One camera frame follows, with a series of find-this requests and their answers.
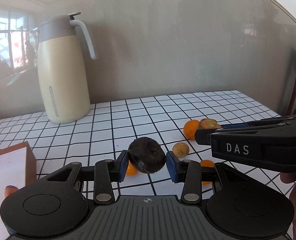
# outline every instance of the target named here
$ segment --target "white handle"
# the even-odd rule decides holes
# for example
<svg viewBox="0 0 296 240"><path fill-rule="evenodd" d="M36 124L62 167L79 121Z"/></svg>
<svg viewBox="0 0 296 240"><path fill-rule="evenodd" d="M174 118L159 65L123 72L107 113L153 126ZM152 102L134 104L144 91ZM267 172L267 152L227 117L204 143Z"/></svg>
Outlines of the white handle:
<svg viewBox="0 0 296 240"><path fill-rule="evenodd" d="M92 37L92 32L91 30L86 27L86 24L81 21L81 20L71 20L70 21L71 26L79 26L84 34L84 37L86 38L86 42L88 45L88 49L90 52L90 57L92 59L97 59L98 58L98 53L95 52L95 45L94 45L94 40Z"/></svg>

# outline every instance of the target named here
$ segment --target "small yellow fruit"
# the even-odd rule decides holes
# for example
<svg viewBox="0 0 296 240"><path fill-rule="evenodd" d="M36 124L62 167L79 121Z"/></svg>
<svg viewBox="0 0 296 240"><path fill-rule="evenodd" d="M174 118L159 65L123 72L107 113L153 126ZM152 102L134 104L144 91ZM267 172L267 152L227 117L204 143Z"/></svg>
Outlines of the small yellow fruit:
<svg viewBox="0 0 296 240"><path fill-rule="evenodd" d="M176 143L172 147L172 152L177 156L177 157L185 157L189 154L189 146L183 142Z"/></svg>

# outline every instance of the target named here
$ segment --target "white table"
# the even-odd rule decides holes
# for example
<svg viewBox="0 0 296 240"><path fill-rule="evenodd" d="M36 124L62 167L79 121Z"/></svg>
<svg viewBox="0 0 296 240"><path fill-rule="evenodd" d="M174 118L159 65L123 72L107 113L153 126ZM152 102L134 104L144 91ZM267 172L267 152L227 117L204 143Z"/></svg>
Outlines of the white table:
<svg viewBox="0 0 296 240"><path fill-rule="evenodd" d="M219 124L228 124L276 116L279 115L236 90L136 98L93 104L85 117L67 124L49 121L45 112L0 120L0 149L28 141L37 159L38 178L74 161L87 166L99 160L116 159L134 139L142 136L155 139L165 153L183 141L190 147L185 159L222 162L211 156L209 146L184 137L182 128L188 120L212 118ZM286 196L293 187L283 184L275 171L225 163ZM119 194L180 197L183 183L172 183L164 166L155 174L126 176L124 182L113 183L113 188L116 197ZM85 184L83 193L93 198L93 182ZM211 195L211 185L204 186L203 198Z"/></svg>

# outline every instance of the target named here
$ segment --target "crosshair marking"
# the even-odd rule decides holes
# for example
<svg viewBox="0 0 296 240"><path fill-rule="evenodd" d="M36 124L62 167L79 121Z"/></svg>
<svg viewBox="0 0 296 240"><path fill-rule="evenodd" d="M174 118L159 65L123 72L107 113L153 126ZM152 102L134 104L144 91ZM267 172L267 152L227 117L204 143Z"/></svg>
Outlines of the crosshair marking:
<svg viewBox="0 0 296 240"><path fill-rule="evenodd" d="M146 202L146 203L150 203L153 200L151 198L145 198L143 201Z"/></svg>

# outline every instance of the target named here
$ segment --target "orange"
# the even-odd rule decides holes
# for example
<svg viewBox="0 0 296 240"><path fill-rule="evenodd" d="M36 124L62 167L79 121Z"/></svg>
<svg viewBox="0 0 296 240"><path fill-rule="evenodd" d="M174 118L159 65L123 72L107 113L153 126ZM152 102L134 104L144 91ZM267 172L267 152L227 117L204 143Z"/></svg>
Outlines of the orange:
<svg viewBox="0 0 296 240"><path fill-rule="evenodd" d="M184 125L184 135L189 140L195 139L195 132L197 131L199 121L198 120L190 120Z"/></svg>
<svg viewBox="0 0 296 240"><path fill-rule="evenodd" d="M127 168L127 171L126 171L126 174L127 175L134 175L138 172L138 170L136 170L132 165L131 163L129 162L128 164L128 168Z"/></svg>
<svg viewBox="0 0 296 240"><path fill-rule="evenodd" d="M211 160L203 160L200 162L200 165L203 167L213 167L214 166L214 162ZM203 181L202 185L208 185L210 184L211 181Z"/></svg>

